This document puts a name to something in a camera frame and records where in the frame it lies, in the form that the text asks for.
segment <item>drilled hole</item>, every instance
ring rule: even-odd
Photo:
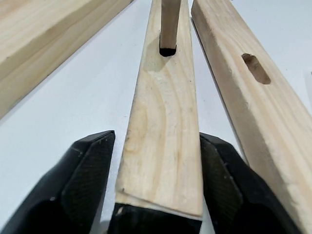
[[[261,84],[271,83],[270,77],[263,69],[256,56],[250,54],[243,54],[242,58],[256,81],[258,81]]]
[[[176,54],[176,48],[175,49],[169,49],[169,48],[160,48],[159,49],[160,55],[163,57],[169,57]]]

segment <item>white table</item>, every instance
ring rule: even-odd
[[[312,1],[232,3],[312,113]],[[113,129],[101,217],[110,219],[150,6],[135,0],[0,120],[0,229],[75,140]],[[193,26],[192,40],[200,131],[239,150]]]

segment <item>wooden slat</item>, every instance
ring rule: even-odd
[[[161,1],[153,0],[116,202],[200,218],[202,176],[187,0],[181,1],[172,57],[159,54],[160,22]]]
[[[312,233],[311,116],[229,0],[192,17],[250,166]]]
[[[180,6],[181,0],[161,0],[161,49],[176,49]]]
[[[0,118],[132,0],[0,0]]]

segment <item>black rubber grip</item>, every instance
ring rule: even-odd
[[[88,234],[106,191],[114,131],[76,141],[17,209],[2,234]]]
[[[200,134],[204,196],[216,234],[299,234],[268,187],[234,147]]]

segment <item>wood grain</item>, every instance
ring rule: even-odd
[[[175,49],[181,0],[161,0],[160,48]]]
[[[133,204],[134,197],[144,201],[143,207],[199,218],[203,191],[188,9],[182,0],[177,52],[165,58],[159,54],[161,1],[153,0],[116,202]]]
[[[132,0],[0,0],[0,117]]]
[[[312,233],[312,118],[229,0],[192,17],[250,166]]]

